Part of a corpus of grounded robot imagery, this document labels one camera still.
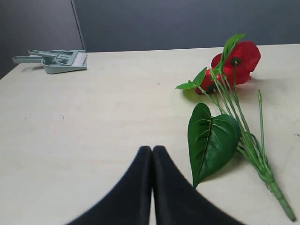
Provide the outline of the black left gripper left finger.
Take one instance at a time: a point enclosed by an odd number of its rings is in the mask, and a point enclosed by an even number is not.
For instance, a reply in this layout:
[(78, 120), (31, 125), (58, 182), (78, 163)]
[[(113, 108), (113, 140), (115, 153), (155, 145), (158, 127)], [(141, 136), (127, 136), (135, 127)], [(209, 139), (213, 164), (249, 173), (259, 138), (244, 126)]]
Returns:
[(109, 193), (70, 225), (148, 225), (152, 195), (152, 150), (139, 148)]

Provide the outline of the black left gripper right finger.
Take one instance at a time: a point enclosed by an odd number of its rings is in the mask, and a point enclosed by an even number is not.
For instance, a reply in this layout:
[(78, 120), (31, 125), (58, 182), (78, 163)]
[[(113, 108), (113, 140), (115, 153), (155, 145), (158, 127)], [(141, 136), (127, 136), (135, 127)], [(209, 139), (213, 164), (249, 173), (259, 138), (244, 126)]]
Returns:
[(153, 192), (158, 225), (240, 225), (185, 179), (164, 146), (155, 146)]

